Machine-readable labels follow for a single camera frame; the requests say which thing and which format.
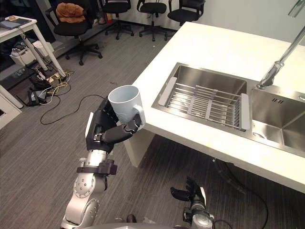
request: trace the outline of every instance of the mug handle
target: mug handle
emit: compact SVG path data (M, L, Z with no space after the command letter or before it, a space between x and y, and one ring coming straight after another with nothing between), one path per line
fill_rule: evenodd
M144 110L143 108L140 106L140 105L135 105L134 106L134 109L136 109L140 115L140 118L141 118L141 125L145 125L146 123L146 120L145 120L145 116L144 116Z

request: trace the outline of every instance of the orange item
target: orange item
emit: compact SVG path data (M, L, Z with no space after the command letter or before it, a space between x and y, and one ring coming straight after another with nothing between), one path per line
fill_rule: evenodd
M83 16L83 8L73 3L60 3L56 8L57 17L60 21L69 23L82 22L85 19Z
M108 23L112 22L112 17L111 17L111 14L110 13L106 13L106 21Z

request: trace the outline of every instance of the faucet spout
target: faucet spout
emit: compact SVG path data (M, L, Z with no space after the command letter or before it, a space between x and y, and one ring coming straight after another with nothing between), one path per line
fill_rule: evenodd
M290 12L288 13L289 16L295 18L298 13L301 11L301 9L305 6L305 0L298 0L297 3L292 7ZM291 43L289 48L285 51L285 53L282 55L281 59L279 61L276 61L269 71L266 73L266 75L262 78L262 80L256 85L259 89L264 89L267 86L270 86L273 84L273 80L276 76L276 74L281 70L281 68L284 66L285 60L288 58L288 56L295 50L297 45L301 42L301 40L305 37L305 26L300 31L300 33L297 35L295 40Z
M262 78L262 80L256 85L259 89L264 89L267 86L270 86L273 84L273 80L276 76L276 74L281 70L281 68L284 66L285 60L288 58L288 56L295 50L295 48L298 46L298 44L301 42L301 40L305 37L305 26L300 31L300 33L297 35L295 40L291 43L289 48L285 51L285 53L282 55L281 59L279 61L276 61L270 70L267 72L267 74Z

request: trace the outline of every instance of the white table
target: white table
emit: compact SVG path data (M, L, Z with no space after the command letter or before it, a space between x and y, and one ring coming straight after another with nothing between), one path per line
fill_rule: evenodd
M24 31L27 32L29 30L33 30L36 34L36 36L38 37L39 41L41 42L41 44L43 45L44 49L46 50L46 52L48 53L50 59L52 60L53 64L55 65L55 67L57 68L59 74L62 77L65 77L65 73L63 71L63 69L61 68L61 66L59 65L58 61L56 60L55 56L53 55L53 53L51 52L51 50L49 49L43 35L41 34L41 32L39 31L36 23L37 21L35 19L31 19L31 18L24 18L24 17L19 17L19 16L15 16L17 18L22 18L22 19L26 19L26 20L30 20L31 22L21 25L20 28ZM22 39L24 40L25 44L28 46L28 48L31 50L31 52L33 53L33 55L35 56L36 60L38 61L38 63L40 64L40 66L43 68L43 70L47 70L48 67L45 65L45 63L43 62L42 58L39 56L39 54L35 51L34 46L32 45L32 43L29 41L29 39L24 38L22 36L22 32L20 29L15 28L12 30L6 30L6 29L0 29L0 43L4 42L10 38L13 38L15 36L20 35L22 37Z
M133 85L140 90L146 125L124 141L138 166L154 134L305 193L305 158L152 108L177 62L260 81L287 47L267 37L186 22ZM274 85L305 93L305 47L298 46Z

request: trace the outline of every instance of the white countertop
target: white countertop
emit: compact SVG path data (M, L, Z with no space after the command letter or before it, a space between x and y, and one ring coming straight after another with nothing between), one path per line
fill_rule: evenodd
M289 45L186 22L133 84L140 90L144 128L305 193L305 158L152 108L177 62L260 81ZM289 56L274 85L305 93L304 46Z

